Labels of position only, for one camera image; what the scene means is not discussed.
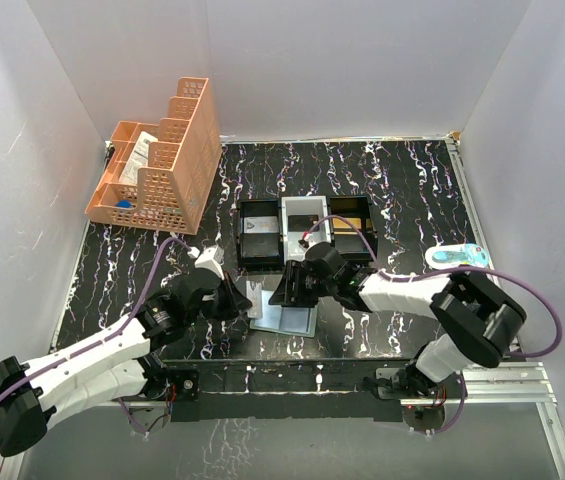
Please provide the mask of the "white plastic bin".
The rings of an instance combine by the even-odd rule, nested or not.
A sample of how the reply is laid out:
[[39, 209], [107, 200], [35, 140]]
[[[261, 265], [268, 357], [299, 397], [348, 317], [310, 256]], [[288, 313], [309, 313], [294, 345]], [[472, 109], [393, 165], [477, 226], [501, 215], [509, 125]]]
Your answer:
[[300, 245], [304, 233], [329, 214], [325, 196], [281, 198], [281, 226], [284, 261], [301, 261], [305, 249]]

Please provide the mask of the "silver card with magnetic stripe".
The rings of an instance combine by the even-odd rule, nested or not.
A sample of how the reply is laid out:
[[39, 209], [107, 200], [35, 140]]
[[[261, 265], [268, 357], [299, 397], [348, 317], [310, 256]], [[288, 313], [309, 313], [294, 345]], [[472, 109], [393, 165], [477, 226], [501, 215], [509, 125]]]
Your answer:
[[278, 234], [277, 216], [256, 216], [243, 218], [244, 234]]

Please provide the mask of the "patterned silver card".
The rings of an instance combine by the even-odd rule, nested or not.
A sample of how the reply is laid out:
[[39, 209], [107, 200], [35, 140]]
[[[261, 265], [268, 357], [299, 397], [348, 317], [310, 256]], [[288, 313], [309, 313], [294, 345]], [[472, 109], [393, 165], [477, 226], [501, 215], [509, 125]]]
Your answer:
[[260, 319], [263, 316], [262, 285], [258, 282], [248, 280], [246, 282], [246, 296], [251, 302], [247, 316], [250, 319]]

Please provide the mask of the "black bin with gold card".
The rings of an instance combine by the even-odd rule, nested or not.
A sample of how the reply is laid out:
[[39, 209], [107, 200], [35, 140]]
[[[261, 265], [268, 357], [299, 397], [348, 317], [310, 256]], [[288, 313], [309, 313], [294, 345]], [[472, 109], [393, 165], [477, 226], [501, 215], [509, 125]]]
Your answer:
[[331, 196], [328, 211], [334, 218], [332, 245], [351, 262], [369, 264], [378, 253], [378, 234], [371, 212], [372, 203], [365, 195]]

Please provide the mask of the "black bin with white card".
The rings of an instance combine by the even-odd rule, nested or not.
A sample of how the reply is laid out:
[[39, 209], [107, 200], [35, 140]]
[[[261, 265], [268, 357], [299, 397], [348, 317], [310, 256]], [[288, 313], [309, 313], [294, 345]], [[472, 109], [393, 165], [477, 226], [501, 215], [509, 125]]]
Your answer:
[[[277, 198], [246, 199], [238, 203], [237, 263], [248, 272], [274, 272], [283, 268], [281, 205]], [[277, 216], [278, 234], [244, 234], [243, 218]]]

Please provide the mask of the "green card holder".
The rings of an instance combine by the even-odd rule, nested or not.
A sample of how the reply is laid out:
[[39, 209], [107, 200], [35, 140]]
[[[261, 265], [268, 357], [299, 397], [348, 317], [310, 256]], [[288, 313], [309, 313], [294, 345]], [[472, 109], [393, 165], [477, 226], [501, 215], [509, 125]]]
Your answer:
[[263, 316], [250, 319], [252, 330], [312, 338], [315, 335], [316, 309], [270, 305], [271, 291], [262, 291]]

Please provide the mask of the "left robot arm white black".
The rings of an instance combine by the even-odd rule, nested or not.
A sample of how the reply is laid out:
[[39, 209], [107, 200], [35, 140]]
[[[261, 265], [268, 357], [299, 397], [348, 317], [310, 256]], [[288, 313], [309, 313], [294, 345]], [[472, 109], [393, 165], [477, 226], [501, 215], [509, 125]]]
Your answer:
[[18, 455], [63, 420], [109, 400], [162, 396], [165, 370], [151, 354], [180, 340], [200, 320], [230, 321], [251, 301], [219, 264], [210, 247], [193, 269], [143, 299], [105, 329], [43, 357], [0, 362], [0, 455]]

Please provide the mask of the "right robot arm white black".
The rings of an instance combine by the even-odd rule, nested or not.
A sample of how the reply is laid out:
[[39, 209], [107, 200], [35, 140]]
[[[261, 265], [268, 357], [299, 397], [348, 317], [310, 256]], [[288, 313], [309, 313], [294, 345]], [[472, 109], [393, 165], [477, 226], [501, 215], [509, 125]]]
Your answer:
[[331, 297], [348, 310], [394, 311], [436, 319], [441, 337], [422, 346], [390, 378], [367, 380], [375, 390], [428, 397], [451, 375], [478, 364], [496, 368], [527, 319], [524, 309], [476, 267], [421, 276], [390, 275], [345, 260], [330, 244], [308, 248], [286, 262], [269, 299], [285, 308], [312, 308]]

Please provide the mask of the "peach plastic desk organizer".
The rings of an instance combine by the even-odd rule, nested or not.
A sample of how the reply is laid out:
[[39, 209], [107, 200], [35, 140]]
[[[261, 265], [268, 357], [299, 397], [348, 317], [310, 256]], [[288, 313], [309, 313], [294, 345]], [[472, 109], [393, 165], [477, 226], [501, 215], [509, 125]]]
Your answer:
[[[120, 173], [142, 131], [158, 140], [149, 146], [137, 184], [122, 184]], [[113, 154], [86, 207], [89, 220], [196, 234], [222, 154], [211, 81], [180, 78], [164, 118], [156, 124], [121, 121], [110, 141]], [[134, 208], [117, 209], [121, 200]]]

